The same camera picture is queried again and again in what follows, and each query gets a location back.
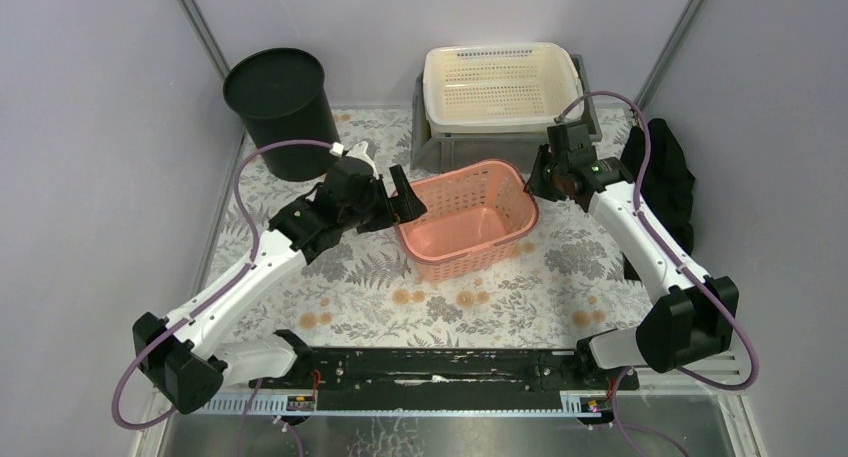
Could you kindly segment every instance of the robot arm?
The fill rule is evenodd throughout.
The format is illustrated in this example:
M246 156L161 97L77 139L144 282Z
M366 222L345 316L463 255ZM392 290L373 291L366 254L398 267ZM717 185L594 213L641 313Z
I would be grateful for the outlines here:
M367 154L367 143L353 146L330 167L323 183L270 220L269 228L260 235L253 262L249 254L244 256L164 318L146 313L135 322L133 337L139 355L166 330L188 321L140 365L142 373L178 411L197 410L222 387L281 377L292 368L303 347L293 334L237 344L222 345L221 341L271 289L338 244L343 232L353 228L359 233L373 232L415 220L426 212L400 166L390 170L397 188L397 195L391 198ZM244 277L210 305L210 299L248 263L251 266Z
M598 160L584 125L549 127L548 139L550 145L539 148L526 190L551 201L573 199L603 225L633 264L653 304L638 326L579 341L581 371L648 365L667 372L727 350L730 324L680 270L688 267L735 315L739 294L733 282L712 278L674 242L647 205L641 205L638 212L683 266L672 262L637 214L632 176L614 157Z

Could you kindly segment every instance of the black bin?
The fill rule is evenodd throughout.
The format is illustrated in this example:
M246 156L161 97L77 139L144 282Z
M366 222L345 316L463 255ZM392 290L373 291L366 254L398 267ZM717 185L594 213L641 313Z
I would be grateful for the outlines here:
M244 121L256 147L295 139L339 141L324 68L299 49L269 49L242 60L224 80L224 100ZM327 149L294 145L262 155L272 174L303 182L327 172L336 158Z

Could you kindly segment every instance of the black cloth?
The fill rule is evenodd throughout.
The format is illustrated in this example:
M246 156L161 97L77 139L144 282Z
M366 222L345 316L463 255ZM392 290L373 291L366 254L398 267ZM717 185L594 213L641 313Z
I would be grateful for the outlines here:
M683 149L666 121L653 119L648 122L648 129L651 131L651 160L642 183L642 197L677 244L691 253L695 231L689 220L692 218L695 176L686 167ZM645 133L633 127L621 153L621 163L634 179L644 157ZM624 278L640 280L627 259L624 260Z

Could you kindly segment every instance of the cable connector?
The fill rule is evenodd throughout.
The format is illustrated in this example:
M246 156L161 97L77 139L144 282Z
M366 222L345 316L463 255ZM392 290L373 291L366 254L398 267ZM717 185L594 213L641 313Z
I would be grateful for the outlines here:
M339 142L333 142L333 146L330 147L330 154L341 157L344 154L344 145Z

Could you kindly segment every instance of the gray wall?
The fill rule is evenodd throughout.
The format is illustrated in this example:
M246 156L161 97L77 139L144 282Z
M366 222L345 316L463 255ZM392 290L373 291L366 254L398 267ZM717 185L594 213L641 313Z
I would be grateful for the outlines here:
M198 0L231 64L300 47L334 105L406 104L432 48L552 41L591 84L635 97L687 0Z
M175 0L0 0L3 455L126 454L130 327L189 296L238 146L220 86Z
M846 4L708 0L648 109L698 178L695 257L742 291L771 456L844 454Z

